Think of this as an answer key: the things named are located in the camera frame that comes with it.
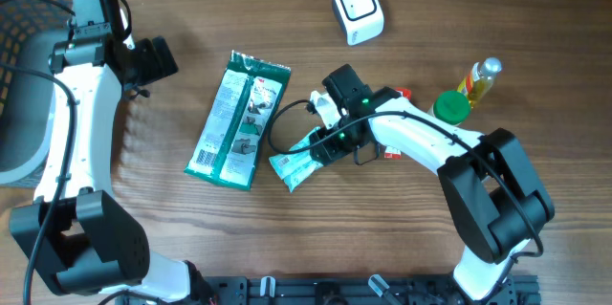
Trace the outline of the red small carton box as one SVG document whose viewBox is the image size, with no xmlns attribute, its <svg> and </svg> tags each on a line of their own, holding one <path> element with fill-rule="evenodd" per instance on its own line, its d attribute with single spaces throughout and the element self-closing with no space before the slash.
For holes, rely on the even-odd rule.
<svg viewBox="0 0 612 305">
<path fill-rule="evenodd" d="M 390 160 L 400 160 L 402 158 L 402 151 L 398 148 L 387 146 L 384 149 L 383 156 Z"/>
</svg>

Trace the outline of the red toothpaste tube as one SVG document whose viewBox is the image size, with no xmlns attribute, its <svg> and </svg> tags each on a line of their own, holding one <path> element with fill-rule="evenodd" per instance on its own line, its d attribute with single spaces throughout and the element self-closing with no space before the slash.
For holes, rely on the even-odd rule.
<svg viewBox="0 0 612 305">
<path fill-rule="evenodd" d="M 396 88 L 396 91 L 400 93 L 403 98 L 406 98 L 407 100 L 411 100 L 412 92 L 409 89 Z"/>
</svg>

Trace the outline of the teal wipes packet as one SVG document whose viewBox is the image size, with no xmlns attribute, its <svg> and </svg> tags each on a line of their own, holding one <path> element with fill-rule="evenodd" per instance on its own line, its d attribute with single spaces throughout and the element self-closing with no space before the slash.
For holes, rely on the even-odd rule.
<svg viewBox="0 0 612 305">
<path fill-rule="evenodd" d="M 269 162 L 290 192 L 293 192 L 303 181 L 323 167 L 321 162 L 311 156 L 310 150 L 297 154 L 278 154 L 270 157 Z"/>
</svg>

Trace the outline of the green lid jar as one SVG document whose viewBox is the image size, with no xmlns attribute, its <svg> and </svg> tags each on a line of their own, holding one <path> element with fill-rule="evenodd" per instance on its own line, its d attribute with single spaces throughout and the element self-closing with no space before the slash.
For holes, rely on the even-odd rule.
<svg viewBox="0 0 612 305">
<path fill-rule="evenodd" d="M 446 91 L 431 105 L 427 113 L 432 117 L 457 126 L 470 115 L 470 103 L 460 92 Z"/>
</svg>

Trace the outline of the green glove package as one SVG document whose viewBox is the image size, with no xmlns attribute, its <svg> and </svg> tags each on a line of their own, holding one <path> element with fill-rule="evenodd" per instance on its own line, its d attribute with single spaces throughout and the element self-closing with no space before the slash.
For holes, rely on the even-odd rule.
<svg viewBox="0 0 612 305">
<path fill-rule="evenodd" d="M 262 138 L 290 77 L 287 66 L 232 52 L 185 174 L 250 190 Z"/>
</svg>

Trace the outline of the yellow oil bottle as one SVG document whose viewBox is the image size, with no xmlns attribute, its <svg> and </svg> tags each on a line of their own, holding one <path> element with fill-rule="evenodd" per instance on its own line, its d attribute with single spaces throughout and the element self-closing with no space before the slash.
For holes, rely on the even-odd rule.
<svg viewBox="0 0 612 305">
<path fill-rule="evenodd" d="M 496 57 L 488 57 L 482 62 L 476 62 L 459 83 L 457 92 L 464 95 L 470 107 L 474 108 L 489 92 L 501 71 L 502 63 Z"/>
</svg>

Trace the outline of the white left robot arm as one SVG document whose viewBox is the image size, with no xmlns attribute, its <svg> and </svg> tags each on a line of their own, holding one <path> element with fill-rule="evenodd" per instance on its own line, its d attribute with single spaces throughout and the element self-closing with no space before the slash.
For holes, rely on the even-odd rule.
<svg viewBox="0 0 612 305">
<path fill-rule="evenodd" d="M 212 304 L 196 267 L 153 252 L 143 227 L 111 185 L 113 125 L 121 100 L 175 74 L 161 37 L 131 40 L 125 0 L 73 0 L 67 37 L 44 78 L 55 87 L 47 165 L 30 205 L 12 210 L 11 236 L 56 295 L 99 295 L 103 303 Z"/>
</svg>

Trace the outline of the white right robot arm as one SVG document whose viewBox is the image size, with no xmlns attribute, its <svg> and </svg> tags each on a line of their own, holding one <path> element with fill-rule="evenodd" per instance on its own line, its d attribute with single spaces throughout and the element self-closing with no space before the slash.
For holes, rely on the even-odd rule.
<svg viewBox="0 0 612 305">
<path fill-rule="evenodd" d="M 555 216 L 553 201 L 518 138 L 498 128 L 465 130 L 415 107 L 399 91 L 368 86 L 312 92 L 308 109 L 322 119 L 310 137 L 314 160 L 329 165 L 369 142 L 398 149 L 438 177 L 453 225 L 465 244 L 452 273 L 412 280 L 390 303 L 538 304 L 538 282 L 511 270 L 543 253 L 540 231 Z"/>
</svg>

